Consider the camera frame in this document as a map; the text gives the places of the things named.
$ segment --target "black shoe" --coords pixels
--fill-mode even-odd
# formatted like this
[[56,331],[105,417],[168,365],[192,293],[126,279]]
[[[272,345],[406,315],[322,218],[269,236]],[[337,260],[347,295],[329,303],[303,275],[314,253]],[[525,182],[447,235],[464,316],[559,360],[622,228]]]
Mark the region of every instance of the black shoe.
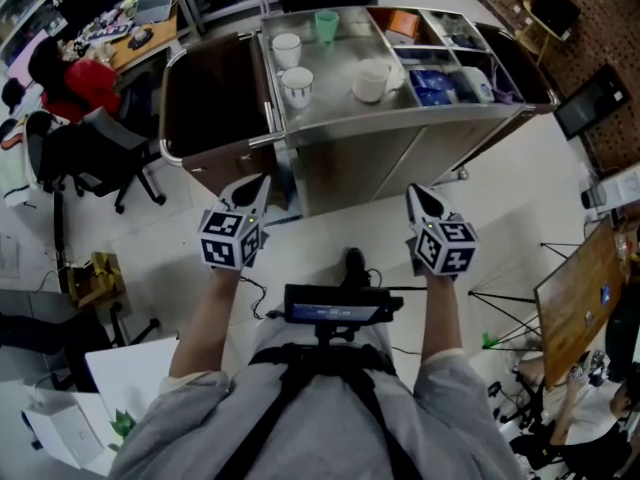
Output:
[[347,251],[345,256],[347,275],[342,281],[343,288],[367,288],[371,286],[371,276],[367,273],[364,263],[364,255],[355,247]]

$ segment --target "green cup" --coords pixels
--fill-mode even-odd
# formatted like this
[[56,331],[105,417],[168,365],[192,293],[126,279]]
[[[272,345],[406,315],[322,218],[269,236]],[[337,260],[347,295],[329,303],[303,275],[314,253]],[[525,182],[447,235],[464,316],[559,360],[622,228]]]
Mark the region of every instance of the green cup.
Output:
[[331,43],[338,30],[340,16],[335,11],[318,11],[316,13],[316,34],[323,43]]

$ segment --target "white mug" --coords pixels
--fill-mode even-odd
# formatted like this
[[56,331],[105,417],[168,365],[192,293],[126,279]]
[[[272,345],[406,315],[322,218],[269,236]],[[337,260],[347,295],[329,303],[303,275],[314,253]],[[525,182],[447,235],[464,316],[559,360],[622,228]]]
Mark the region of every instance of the white mug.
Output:
[[295,34],[280,34],[271,42],[273,55],[282,69],[295,68],[302,57],[302,41]]
[[302,109],[311,103],[313,73],[307,68],[291,68],[282,73],[282,92],[287,103]]
[[351,86],[353,94],[365,103],[379,101],[384,96],[390,74],[391,66],[386,62],[376,59],[360,61]]

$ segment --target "gray shirt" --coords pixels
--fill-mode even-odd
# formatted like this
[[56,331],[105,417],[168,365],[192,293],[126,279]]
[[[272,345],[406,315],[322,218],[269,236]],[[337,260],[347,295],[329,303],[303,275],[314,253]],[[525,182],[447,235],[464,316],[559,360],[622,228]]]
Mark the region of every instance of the gray shirt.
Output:
[[[314,344],[313,327],[264,321],[257,350]],[[391,355],[385,326],[353,346]],[[233,379],[210,372],[161,395],[118,452],[110,479],[212,480],[280,392],[285,365],[257,364]],[[420,368],[413,393],[397,377],[367,372],[389,430],[424,479],[522,478],[489,409],[486,386],[465,357]],[[250,479],[393,478],[380,426],[339,377],[316,376],[287,407]]]

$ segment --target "black harness strap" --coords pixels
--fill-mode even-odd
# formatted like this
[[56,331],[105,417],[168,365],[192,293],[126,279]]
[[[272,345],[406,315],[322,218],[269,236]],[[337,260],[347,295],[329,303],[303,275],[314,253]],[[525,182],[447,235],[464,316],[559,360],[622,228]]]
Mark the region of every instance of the black harness strap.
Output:
[[395,369],[386,355],[379,353],[369,345],[362,348],[332,347],[319,350],[319,347],[288,344],[281,348],[270,348],[258,352],[249,364],[260,363],[289,365],[289,368],[280,377],[282,389],[222,467],[216,480],[238,480],[246,477],[287,405],[316,375],[337,375],[351,386],[353,392],[382,429],[391,470],[396,480],[420,480],[422,478],[409,454],[387,428],[380,403],[373,389],[375,383],[364,371],[364,369],[369,369],[395,375]]

